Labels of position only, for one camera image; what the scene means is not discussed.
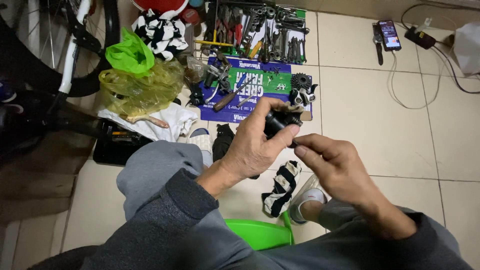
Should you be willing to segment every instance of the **fingernail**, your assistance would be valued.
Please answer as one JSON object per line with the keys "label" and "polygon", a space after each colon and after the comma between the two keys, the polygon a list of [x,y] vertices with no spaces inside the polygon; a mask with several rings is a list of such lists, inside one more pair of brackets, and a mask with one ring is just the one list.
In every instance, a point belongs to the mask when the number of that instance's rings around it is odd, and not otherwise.
{"label": "fingernail", "polygon": [[297,155],[297,157],[301,158],[305,155],[305,153],[307,153],[307,148],[300,145],[295,147],[295,150],[293,150],[293,152],[295,153],[295,155]]}
{"label": "fingernail", "polygon": [[300,127],[293,124],[290,126],[290,132],[292,132],[292,134],[295,136],[298,134],[298,132],[300,131]]}

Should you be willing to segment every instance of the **black and white striped cloth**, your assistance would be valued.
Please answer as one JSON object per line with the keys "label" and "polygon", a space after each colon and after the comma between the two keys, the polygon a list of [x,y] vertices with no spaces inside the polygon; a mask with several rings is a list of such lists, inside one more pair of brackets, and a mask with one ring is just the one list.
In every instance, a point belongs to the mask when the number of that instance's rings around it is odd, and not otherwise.
{"label": "black and white striped cloth", "polygon": [[142,12],[132,24],[132,30],[152,50],[156,57],[170,61],[174,55],[188,48],[183,37],[185,25],[178,17],[160,13],[149,9]]}
{"label": "black and white striped cloth", "polygon": [[270,193],[262,193],[264,210],[277,218],[290,206],[292,193],[297,187],[301,167],[296,161],[288,161],[280,166],[274,178],[274,189]]}

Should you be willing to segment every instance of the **power strip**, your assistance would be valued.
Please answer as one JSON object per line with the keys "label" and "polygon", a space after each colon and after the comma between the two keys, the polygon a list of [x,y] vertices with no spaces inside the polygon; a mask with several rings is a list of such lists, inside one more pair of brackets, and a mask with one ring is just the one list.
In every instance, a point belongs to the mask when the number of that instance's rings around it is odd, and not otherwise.
{"label": "power strip", "polygon": [[437,40],[425,32],[416,32],[416,27],[411,27],[406,33],[405,38],[417,44],[424,49],[430,49],[435,45]]}

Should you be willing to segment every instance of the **smartphone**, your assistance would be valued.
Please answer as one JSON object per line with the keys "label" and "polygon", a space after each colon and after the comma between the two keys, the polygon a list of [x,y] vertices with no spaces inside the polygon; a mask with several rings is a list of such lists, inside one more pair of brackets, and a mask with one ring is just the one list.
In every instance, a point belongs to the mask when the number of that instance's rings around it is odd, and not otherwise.
{"label": "smartphone", "polygon": [[383,43],[385,51],[401,50],[402,46],[400,45],[400,40],[398,40],[393,21],[379,21],[378,26],[380,27],[384,38]]}

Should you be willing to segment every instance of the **green plastic stool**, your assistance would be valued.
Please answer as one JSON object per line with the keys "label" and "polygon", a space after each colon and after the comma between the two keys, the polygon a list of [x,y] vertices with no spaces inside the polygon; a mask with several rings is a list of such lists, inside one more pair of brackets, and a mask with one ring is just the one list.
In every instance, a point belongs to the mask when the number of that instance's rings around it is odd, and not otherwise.
{"label": "green plastic stool", "polygon": [[226,219],[227,226],[254,250],[293,245],[292,227],[287,212],[282,214],[284,227],[263,221]]}

